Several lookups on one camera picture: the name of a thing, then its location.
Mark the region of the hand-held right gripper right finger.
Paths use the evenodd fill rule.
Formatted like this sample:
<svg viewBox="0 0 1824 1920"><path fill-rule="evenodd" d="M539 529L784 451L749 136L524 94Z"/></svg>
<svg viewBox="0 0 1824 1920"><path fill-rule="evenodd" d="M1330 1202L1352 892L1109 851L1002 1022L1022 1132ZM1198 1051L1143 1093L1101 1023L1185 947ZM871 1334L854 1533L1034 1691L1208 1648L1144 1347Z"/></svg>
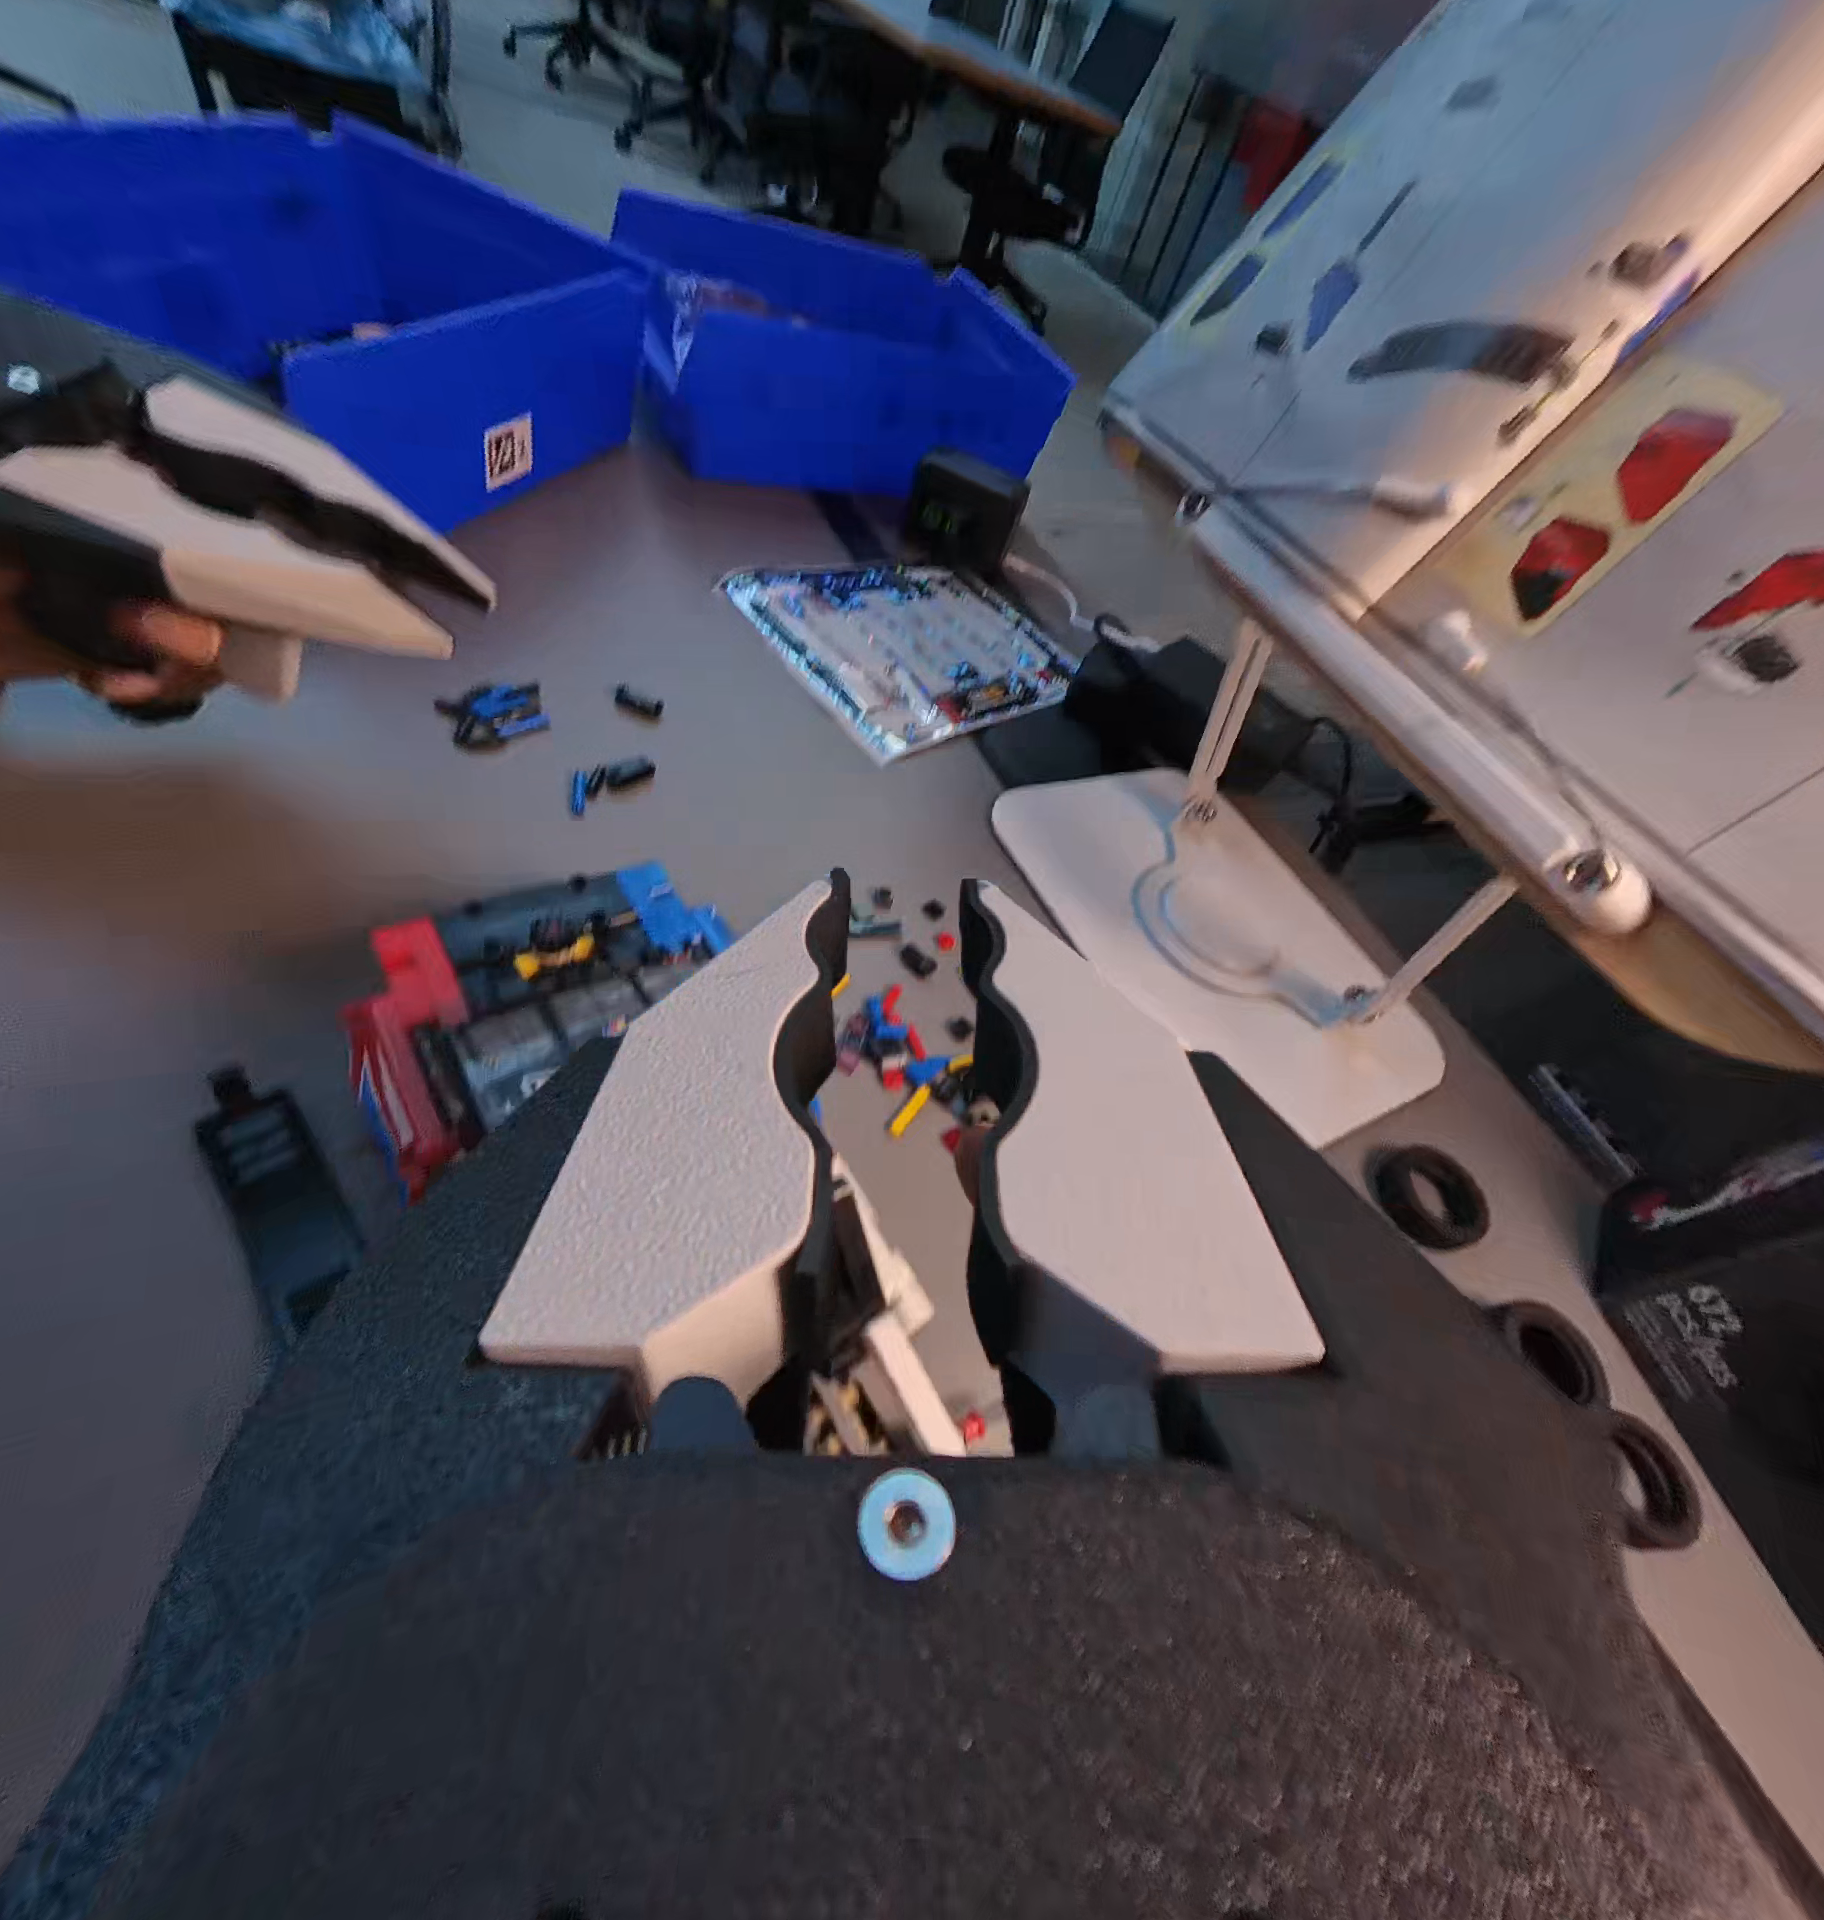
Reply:
<svg viewBox="0 0 1824 1920"><path fill-rule="evenodd" d="M1326 1343L1187 1048L1005 888L956 928L995 1107L968 1260L986 1357L1070 1412L1165 1380L1285 1378Z"/></svg>

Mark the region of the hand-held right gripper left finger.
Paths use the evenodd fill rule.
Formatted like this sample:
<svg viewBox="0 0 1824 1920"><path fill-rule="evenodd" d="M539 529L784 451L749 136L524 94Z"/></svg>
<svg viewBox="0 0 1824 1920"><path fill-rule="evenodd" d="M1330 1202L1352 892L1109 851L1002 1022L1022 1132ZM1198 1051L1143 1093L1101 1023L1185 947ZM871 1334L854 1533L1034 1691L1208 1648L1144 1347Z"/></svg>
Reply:
<svg viewBox="0 0 1824 1920"><path fill-rule="evenodd" d="M491 1363L622 1373L645 1400L714 1380L745 1404L804 1349L828 1271L851 878L819 877L642 1014L478 1334Z"/></svg>

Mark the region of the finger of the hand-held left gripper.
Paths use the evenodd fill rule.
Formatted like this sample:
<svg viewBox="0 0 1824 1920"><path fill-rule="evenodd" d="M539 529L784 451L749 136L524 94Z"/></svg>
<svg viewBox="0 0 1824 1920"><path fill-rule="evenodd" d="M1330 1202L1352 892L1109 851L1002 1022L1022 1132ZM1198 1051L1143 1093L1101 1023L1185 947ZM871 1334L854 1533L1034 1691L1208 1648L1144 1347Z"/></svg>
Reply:
<svg viewBox="0 0 1824 1920"><path fill-rule="evenodd" d="M448 660L459 552L323 443L0 443L16 616L70 665L159 675L141 610L219 628L215 668L288 695L306 642Z"/></svg>
<svg viewBox="0 0 1824 1920"><path fill-rule="evenodd" d="M134 451L193 506L266 525L395 592L493 610L493 581L338 448L190 374L134 398Z"/></svg>

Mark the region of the black curved lego panel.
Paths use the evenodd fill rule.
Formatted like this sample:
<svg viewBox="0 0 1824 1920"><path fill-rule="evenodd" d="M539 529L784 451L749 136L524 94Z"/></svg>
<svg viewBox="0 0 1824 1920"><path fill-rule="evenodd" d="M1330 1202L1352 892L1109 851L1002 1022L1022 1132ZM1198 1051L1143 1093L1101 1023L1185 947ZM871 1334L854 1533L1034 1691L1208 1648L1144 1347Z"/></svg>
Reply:
<svg viewBox="0 0 1824 1920"><path fill-rule="evenodd" d="M209 1073L194 1144L245 1255L272 1347L287 1357L361 1265L365 1238L288 1090Z"/></svg>

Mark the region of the black rubber lego tyre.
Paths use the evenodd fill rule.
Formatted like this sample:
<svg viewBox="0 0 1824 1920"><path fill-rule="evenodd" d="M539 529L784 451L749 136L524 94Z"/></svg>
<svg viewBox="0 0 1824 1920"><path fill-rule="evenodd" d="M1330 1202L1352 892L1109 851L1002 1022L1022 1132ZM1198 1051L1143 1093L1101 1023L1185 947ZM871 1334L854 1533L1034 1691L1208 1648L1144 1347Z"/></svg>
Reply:
<svg viewBox="0 0 1824 1920"><path fill-rule="evenodd" d="M1489 1305L1482 1315L1504 1349L1564 1400L1581 1409L1612 1404L1594 1346L1561 1310L1523 1300Z"/></svg>
<svg viewBox="0 0 1824 1920"><path fill-rule="evenodd" d="M1614 1454L1614 1514L1635 1550L1690 1549L1703 1528L1701 1495L1667 1439L1629 1412L1612 1409L1604 1438Z"/></svg>
<svg viewBox="0 0 1824 1920"><path fill-rule="evenodd" d="M1387 1148L1367 1171L1379 1210L1428 1252L1460 1252L1489 1231L1491 1213L1480 1185L1436 1147Z"/></svg>

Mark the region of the pile of small lego pieces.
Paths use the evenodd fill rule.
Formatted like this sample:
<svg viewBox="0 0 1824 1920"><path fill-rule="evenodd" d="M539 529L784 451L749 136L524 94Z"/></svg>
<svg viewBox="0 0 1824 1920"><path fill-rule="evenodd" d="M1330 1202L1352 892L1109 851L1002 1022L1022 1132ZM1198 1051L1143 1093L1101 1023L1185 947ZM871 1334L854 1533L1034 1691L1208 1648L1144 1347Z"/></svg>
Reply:
<svg viewBox="0 0 1824 1920"><path fill-rule="evenodd" d="M819 1107L886 1147L952 1154L998 1117L953 901L862 880L834 991L834 1076Z"/></svg>

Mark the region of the white lego beam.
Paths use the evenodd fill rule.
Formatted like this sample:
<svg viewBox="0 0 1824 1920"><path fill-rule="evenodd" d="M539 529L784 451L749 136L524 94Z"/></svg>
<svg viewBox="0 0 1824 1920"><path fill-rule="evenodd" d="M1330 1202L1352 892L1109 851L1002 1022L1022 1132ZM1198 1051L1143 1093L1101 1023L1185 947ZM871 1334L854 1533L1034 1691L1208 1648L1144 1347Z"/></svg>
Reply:
<svg viewBox="0 0 1824 1920"><path fill-rule="evenodd" d="M934 1306L839 1154L832 1159L832 1255L817 1283L804 1453L963 1456L970 1430L939 1393L916 1336Z"/></svg>

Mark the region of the red white lego race car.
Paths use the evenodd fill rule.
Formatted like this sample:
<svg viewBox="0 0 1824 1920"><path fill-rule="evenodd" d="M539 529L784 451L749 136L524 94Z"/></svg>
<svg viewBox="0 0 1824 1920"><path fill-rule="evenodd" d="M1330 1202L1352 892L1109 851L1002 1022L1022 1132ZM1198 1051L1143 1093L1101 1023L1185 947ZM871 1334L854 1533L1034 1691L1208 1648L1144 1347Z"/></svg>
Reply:
<svg viewBox="0 0 1824 1920"><path fill-rule="evenodd" d="M733 944L660 864L575 873L369 934L343 1008L351 1093L406 1205L589 1043L613 1043Z"/></svg>

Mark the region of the lego instruction book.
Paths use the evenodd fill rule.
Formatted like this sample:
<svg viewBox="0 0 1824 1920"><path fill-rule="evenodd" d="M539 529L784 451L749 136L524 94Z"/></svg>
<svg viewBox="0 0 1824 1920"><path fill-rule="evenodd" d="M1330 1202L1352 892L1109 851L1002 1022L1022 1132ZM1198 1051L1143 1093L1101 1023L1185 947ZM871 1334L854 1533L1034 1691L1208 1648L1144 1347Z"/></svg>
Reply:
<svg viewBox="0 0 1824 1920"><path fill-rule="evenodd" d="M1824 3L1442 5L1108 412L1574 929L1824 1045Z"/></svg>

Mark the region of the blue plastic bin with tag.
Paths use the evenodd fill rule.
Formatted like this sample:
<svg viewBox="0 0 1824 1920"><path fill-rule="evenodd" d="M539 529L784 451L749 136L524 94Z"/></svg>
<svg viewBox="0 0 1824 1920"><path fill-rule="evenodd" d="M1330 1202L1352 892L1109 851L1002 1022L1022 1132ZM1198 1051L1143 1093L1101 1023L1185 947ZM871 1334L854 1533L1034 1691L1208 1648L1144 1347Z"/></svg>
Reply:
<svg viewBox="0 0 1824 1920"><path fill-rule="evenodd" d="M451 532L622 446L645 267L357 119L0 119L0 284L270 389Z"/></svg>

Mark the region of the black angled connector piece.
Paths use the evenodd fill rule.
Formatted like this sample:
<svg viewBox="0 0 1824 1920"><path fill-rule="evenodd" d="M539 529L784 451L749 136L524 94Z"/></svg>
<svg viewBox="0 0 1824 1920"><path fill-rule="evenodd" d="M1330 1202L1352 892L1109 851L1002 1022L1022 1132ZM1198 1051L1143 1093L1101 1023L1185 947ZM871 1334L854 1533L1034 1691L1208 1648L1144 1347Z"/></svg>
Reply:
<svg viewBox="0 0 1824 1920"><path fill-rule="evenodd" d="M448 742L470 755L497 752L551 728L539 682L478 683L463 694L437 698L433 710L445 723Z"/></svg>

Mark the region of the black power adapter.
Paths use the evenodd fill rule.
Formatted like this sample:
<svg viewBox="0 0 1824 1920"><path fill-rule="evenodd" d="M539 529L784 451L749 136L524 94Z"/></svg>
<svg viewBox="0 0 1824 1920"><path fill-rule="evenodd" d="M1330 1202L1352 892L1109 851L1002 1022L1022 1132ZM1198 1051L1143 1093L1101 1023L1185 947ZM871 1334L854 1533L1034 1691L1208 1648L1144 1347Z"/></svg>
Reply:
<svg viewBox="0 0 1824 1920"><path fill-rule="evenodd" d="M1219 692L1224 662L1181 635L1149 654L1094 641L1061 705L1073 766L1116 774L1189 765ZM1259 688L1243 718L1224 784L1257 791L1312 738L1313 720Z"/></svg>

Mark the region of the black office chair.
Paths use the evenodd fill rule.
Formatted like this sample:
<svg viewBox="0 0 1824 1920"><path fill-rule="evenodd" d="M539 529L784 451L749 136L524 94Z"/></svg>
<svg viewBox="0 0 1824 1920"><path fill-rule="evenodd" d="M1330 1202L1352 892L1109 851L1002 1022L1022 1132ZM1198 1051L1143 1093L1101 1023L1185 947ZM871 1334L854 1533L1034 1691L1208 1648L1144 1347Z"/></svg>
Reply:
<svg viewBox="0 0 1824 1920"><path fill-rule="evenodd" d="M541 43L539 76L564 92L564 74L597 67L623 92L613 149L632 154L641 135L681 125L688 146L706 138L706 3L575 2L560 16L512 20L502 53Z"/></svg>
<svg viewBox="0 0 1824 1920"><path fill-rule="evenodd" d="M950 146L940 168L950 187L968 199L958 252L933 256L939 273L970 272L988 293L1002 296L1044 334L1046 300L1010 266L1010 244L1044 244L1077 252L1090 229L1112 138L1067 122L1044 125L1040 154L1022 164L1020 122L995 122L986 147Z"/></svg>

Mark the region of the holographic sticker sheet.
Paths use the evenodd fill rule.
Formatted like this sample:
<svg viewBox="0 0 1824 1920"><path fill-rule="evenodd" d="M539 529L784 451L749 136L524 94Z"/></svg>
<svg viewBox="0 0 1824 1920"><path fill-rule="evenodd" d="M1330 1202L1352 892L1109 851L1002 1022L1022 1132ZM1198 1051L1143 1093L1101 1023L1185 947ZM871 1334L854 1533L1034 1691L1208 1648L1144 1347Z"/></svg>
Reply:
<svg viewBox="0 0 1824 1920"><path fill-rule="evenodd" d="M946 566L745 567L717 592L877 765L1054 706L1075 675L1030 613Z"/></svg>

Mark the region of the black device with green display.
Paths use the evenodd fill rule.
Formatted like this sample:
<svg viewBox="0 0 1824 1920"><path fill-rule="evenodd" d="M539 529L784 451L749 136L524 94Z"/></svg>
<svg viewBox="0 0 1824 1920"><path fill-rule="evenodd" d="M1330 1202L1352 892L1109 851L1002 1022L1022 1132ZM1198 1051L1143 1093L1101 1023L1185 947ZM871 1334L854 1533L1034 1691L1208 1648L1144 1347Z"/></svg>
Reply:
<svg viewBox="0 0 1824 1920"><path fill-rule="evenodd" d="M934 448L914 467L901 541L934 563L991 583L1030 499L1028 477L967 449Z"/></svg>

